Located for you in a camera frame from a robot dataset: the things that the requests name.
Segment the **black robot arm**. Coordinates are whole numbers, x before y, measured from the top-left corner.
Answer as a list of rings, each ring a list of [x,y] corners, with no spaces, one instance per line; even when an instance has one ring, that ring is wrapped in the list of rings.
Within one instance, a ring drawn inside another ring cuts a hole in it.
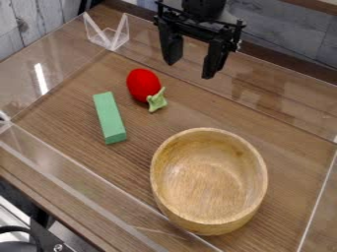
[[[212,79],[229,53],[240,49],[245,21],[225,10],[226,0],[157,0],[156,4],[154,25],[166,63],[174,65],[181,60],[184,37],[192,37],[209,45],[202,78]]]

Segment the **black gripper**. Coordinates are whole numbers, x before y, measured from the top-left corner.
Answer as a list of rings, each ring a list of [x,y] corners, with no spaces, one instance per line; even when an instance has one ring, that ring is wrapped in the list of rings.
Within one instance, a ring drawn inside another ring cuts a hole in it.
[[[204,79],[212,79],[222,70],[229,51],[237,51],[247,22],[226,10],[228,0],[156,0],[157,19],[172,23],[181,32],[209,41],[204,64]],[[162,56],[174,65],[184,56],[184,37],[166,23],[158,25]]]

